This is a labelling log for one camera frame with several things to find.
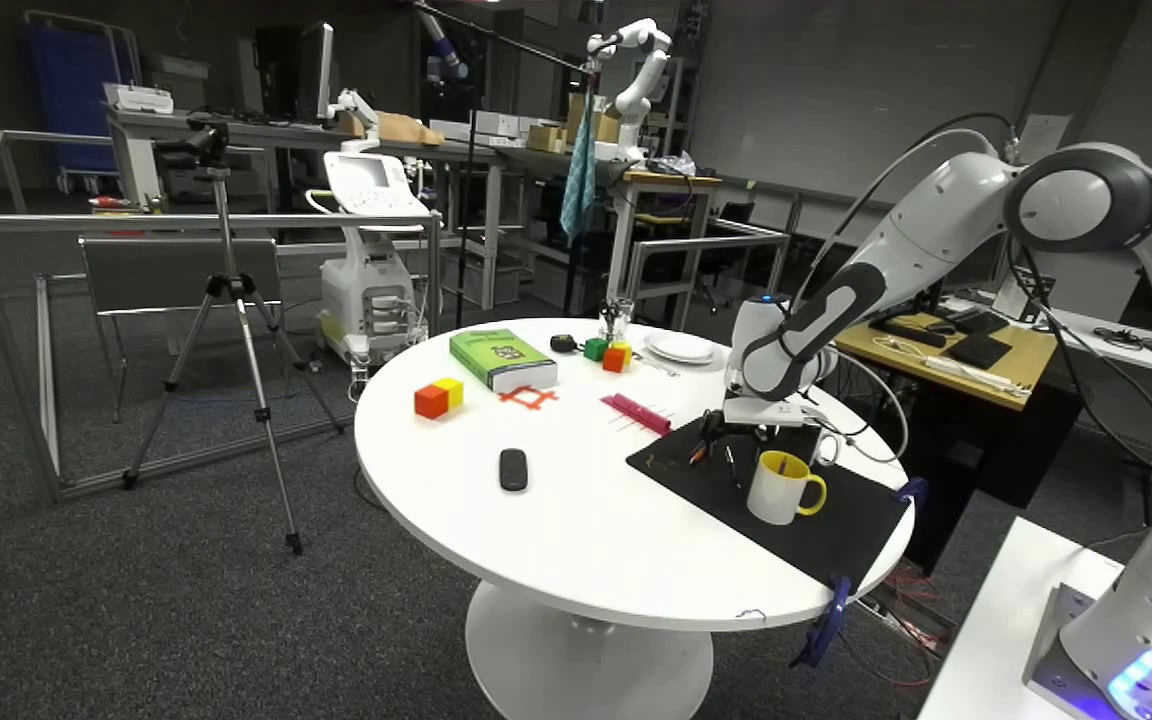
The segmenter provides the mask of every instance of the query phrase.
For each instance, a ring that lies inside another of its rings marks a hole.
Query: tripod
[[[270,409],[267,409],[267,395],[264,395],[264,380],[259,380],[259,360],[257,360],[257,341],[253,341],[253,312],[264,319],[264,329],[275,335],[275,348],[284,351],[284,360],[297,370],[298,383],[315,395],[315,403],[325,409],[325,415],[333,420],[335,435],[345,433],[345,424],[333,415],[326,399],[319,395],[319,390],[302,378],[309,364],[298,360],[297,344],[289,341],[284,324],[270,319],[267,312],[267,300],[259,298],[257,280],[238,274],[235,265],[235,253],[233,253],[233,224],[229,224],[229,170],[224,170],[224,143],[229,143],[229,129],[224,126],[203,126],[203,131],[191,140],[196,155],[199,155],[199,177],[212,185],[212,197],[215,197],[215,216],[219,216],[219,256],[224,256],[224,275],[208,275],[203,284],[203,300],[189,324],[189,335],[184,335],[184,348],[165,380],[165,399],[122,473],[122,487],[135,487],[141,485],[141,463],[146,458],[146,443],[172,403],[172,392],[180,390],[180,378],[184,378],[184,364],[212,316],[212,306],[233,306],[235,310],[235,319],[238,319],[238,335],[245,335],[245,351],[247,351],[247,374],[253,374],[253,392],[257,392],[257,424],[264,429],[264,448],[267,448],[267,462],[270,462],[270,476],[275,476],[275,487],[280,487],[280,501],[284,501],[284,515],[289,515],[289,548],[292,557],[302,554],[302,540],[298,540],[298,524],[297,524],[297,511],[292,511],[292,497],[289,497],[289,479],[284,479],[284,463],[280,463],[280,443],[275,443],[275,433],[270,433]]]

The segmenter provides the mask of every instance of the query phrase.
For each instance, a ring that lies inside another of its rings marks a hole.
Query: white round table
[[[595,319],[505,319],[546,351],[546,335],[595,335]],[[630,348],[659,329],[629,329]],[[382,364],[356,403],[358,463],[388,511],[432,554],[479,577],[462,646],[483,695],[516,720],[674,720],[713,680],[708,632],[757,632],[814,621],[829,587],[729,524],[624,463],[655,433],[610,412],[624,392],[674,429],[724,395],[724,348],[708,370],[634,360],[605,374],[560,360],[556,399],[509,403],[473,380],[432,335]],[[454,378],[462,409],[411,412],[414,390]],[[814,392],[841,429],[859,420]],[[501,493],[501,448],[526,453],[526,487]],[[841,463],[900,487],[900,463],[841,453]],[[913,535],[913,509],[854,593],[875,587]]]

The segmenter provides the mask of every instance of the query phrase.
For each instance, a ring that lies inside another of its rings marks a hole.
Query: yellow mug
[[[746,485],[745,509],[762,524],[790,524],[797,515],[814,515],[829,505],[822,476],[790,453],[759,453],[759,463]]]

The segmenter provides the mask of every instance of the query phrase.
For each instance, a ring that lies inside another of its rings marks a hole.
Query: gray carpet floor
[[[12,335],[33,358],[33,275],[76,268],[73,237],[0,244]],[[501,316],[556,312],[521,300]],[[694,310],[724,341],[733,312]],[[108,415],[108,380],[80,289],[57,294],[57,374],[69,473],[121,463],[157,403],[165,348],[135,344],[128,412]],[[298,383],[267,374],[280,429],[315,424]],[[235,344],[215,334],[189,374],[157,453],[257,435]],[[345,374],[310,383],[347,412]],[[434,561],[356,487],[347,435],[284,443],[309,554],[289,557],[267,458],[175,473],[135,493],[47,501],[0,364],[0,716],[495,716],[462,662],[473,577]],[[1076,429],[1031,515],[1076,535],[1140,528],[1140,493],[1102,439]],[[949,632],[970,608],[1015,509],[974,497],[926,582],[922,612]],[[822,669],[786,669],[805,628],[717,638],[702,720],[914,716],[941,651],[921,651],[867,612],[849,612]]]

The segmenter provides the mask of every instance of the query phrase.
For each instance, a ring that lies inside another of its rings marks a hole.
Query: table pedestal base
[[[649,632],[553,612],[479,586],[462,649],[509,720],[684,720],[713,680],[708,632]]]

